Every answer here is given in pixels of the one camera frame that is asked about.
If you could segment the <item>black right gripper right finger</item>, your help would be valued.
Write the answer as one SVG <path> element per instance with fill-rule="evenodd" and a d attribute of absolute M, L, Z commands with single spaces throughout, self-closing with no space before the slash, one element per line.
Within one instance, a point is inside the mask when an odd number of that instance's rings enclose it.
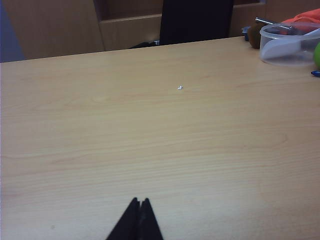
<path fill-rule="evenodd" d="M 137 219 L 138 240 L 163 240 L 151 202 L 148 198 L 143 200 L 138 209 Z"/>

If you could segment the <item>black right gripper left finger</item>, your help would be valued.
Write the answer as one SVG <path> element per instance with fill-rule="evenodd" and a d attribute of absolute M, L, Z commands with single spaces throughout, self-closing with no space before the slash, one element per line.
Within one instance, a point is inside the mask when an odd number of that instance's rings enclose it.
<path fill-rule="evenodd" d="M 135 240 L 137 237 L 138 215 L 139 201 L 134 197 L 106 239 Z"/>

